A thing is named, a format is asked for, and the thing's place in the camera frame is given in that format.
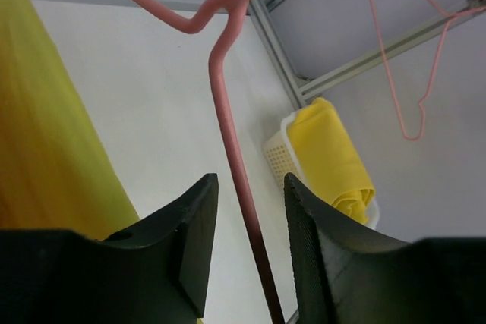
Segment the yellow fabric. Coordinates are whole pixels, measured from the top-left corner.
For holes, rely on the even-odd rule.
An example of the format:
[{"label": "yellow fabric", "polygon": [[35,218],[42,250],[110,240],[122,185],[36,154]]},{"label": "yellow fabric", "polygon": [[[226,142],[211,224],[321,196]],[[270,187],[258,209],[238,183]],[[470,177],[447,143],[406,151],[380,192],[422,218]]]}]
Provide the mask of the yellow fabric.
[{"label": "yellow fabric", "polygon": [[317,98],[287,134],[312,192],[360,223],[374,186],[333,105]]},{"label": "yellow fabric", "polygon": [[30,0],[0,0],[0,228],[103,239],[137,220]]}]

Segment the plastic laundry basket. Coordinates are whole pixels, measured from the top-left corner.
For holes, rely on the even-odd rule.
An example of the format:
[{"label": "plastic laundry basket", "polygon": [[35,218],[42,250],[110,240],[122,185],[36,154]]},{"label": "plastic laundry basket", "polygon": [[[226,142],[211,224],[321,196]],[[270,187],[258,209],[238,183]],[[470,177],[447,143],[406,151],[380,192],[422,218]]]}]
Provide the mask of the plastic laundry basket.
[{"label": "plastic laundry basket", "polygon": [[[265,156],[272,168],[273,176],[275,176],[282,191],[283,179],[290,172],[297,176],[303,184],[309,187],[307,178],[305,178],[304,172],[302,171],[300,163],[298,162],[297,156],[290,143],[289,136],[287,135],[287,127],[295,120],[296,116],[297,112],[293,112],[287,118],[284,118],[280,125],[280,131],[275,133],[273,137],[264,144]],[[380,220],[380,209],[375,199],[368,205],[366,215],[368,216],[366,226],[375,229]]]}]

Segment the yellow cloth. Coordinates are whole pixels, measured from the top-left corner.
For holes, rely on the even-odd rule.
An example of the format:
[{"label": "yellow cloth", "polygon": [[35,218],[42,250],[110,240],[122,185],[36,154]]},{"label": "yellow cloth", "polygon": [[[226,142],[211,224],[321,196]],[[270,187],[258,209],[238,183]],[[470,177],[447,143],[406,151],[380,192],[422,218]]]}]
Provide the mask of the yellow cloth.
[{"label": "yellow cloth", "polygon": [[287,134],[312,192],[366,223],[374,186],[333,105],[315,99],[298,112]]},{"label": "yellow cloth", "polygon": [[0,228],[103,239],[137,220],[30,0],[0,0]]}]

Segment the white basket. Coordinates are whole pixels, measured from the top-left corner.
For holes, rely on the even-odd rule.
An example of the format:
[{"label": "white basket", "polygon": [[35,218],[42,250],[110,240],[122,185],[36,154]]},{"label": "white basket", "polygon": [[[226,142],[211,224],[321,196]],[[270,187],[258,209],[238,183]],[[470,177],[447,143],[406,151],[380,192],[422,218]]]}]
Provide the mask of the white basket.
[{"label": "white basket", "polygon": [[[287,135],[287,127],[295,120],[296,115],[297,112],[293,112],[287,118],[284,118],[280,124],[280,131],[275,133],[264,144],[265,157],[267,157],[267,161],[272,168],[273,176],[282,191],[284,177],[290,172],[297,176],[305,186],[309,187],[307,178],[305,178],[304,172],[290,143],[289,136]],[[366,226],[375,229],[380,220],[380,208],[375,199],[368,205],[366,215],[368,216]]]}]

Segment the pink wire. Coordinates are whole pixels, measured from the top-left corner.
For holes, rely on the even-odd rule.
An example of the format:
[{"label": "pink wire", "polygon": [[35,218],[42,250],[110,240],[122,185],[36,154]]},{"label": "pink wire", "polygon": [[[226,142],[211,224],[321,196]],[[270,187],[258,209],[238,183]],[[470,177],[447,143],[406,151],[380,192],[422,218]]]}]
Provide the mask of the pink wire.
[{"label": "pink wire", "polygon": [[161,21],[185,33],[201,31],[220,8],[225,8],[228,11],[229,16],[226,27],[210,53],[209,75],[211,91],[213,93],[219,129],[221,130],[226,156],[228,157],[229,167],[240,203],[241,214],[243,215],[251,249],[257,264],[270,317],[274,324],[283,324],[282,307],[280,306],[275,281],[273,280],[270,261],[268,260],[248,176],[245,171],[245,164],[241,156],[222,72],[224,58],[241,31],[250,0],[206,0],[191,19],[186,19],[176,14],[156,0],[133,1]]},{"label": "pink wire", "polygon": [[430,94],[432,92],[432,86],[434,85],[435,75],[437,73],[439,58],[440,58],[440,54],[442,52],[444,40],[446,38],[446,33],[447,33],[448,29],[450,28],[451,23],[454,22],[457,18],[484,11],[484,10],[486,10],[486,7],[469,9],[467,11],[461,11],[461,12],[458,12],[458,13],[448,13],[445,10],[443,10],[434,0],[427,0],[444,17],[451,17],[451,18],[444,25],[444,28],[443,28],[442,33],[440,35],[439,44],[437,45],[437,51],[435,52],[434,61],[432,63],[431,73],[430,73],[430,76],[429,76],[429,79],[428,79],[427,90],[425,91],[425,94],[418,101],[418,107],[420,109],[420,115],[421,115],[420,130],[419,130],[418,135],[416,137],[410,137],[409,134],[407,133],[405,122],[403,121],[402,111],[401,111],[401,108],[400,108],[398,97],[396,96],[395,83],[393,82],[392,74],[391,74],[391,71],[390,71],[390,66],[388,64],[388,57],[387,57],[387,54],[385,52],[385,45],[384,45],[384,42],[383,42],[383,37],[381,35],[380,25],[378,23],[376,6],[374,4],[374,0],[369,0],[369,1],[370,1],[370,6],[371,6],[371,13],[373,14],[374,26],[376,27],[376,30],[377,30],[378,42],[380,43],[381,56],[383,57],[383,64],[385,66],[385,71],[387,73],[388,84],[390,85],[390,91],[391,91],[391,94],[392,94],[392,97],[393,97],[393,104],[395,105],[396,115],[397,115],[398,120],[399,120],[400,129],[402,130],[403,138],[405,138],[406,140],[410,140],[410,141],[420,140],[424,136],[425,118],[426,118],[426,114],[427,114],[426,111],[425,111],[425,108],[424,108],[424,102],[425,102],[425,100],[427,100],[427,98],[430,96]]}]

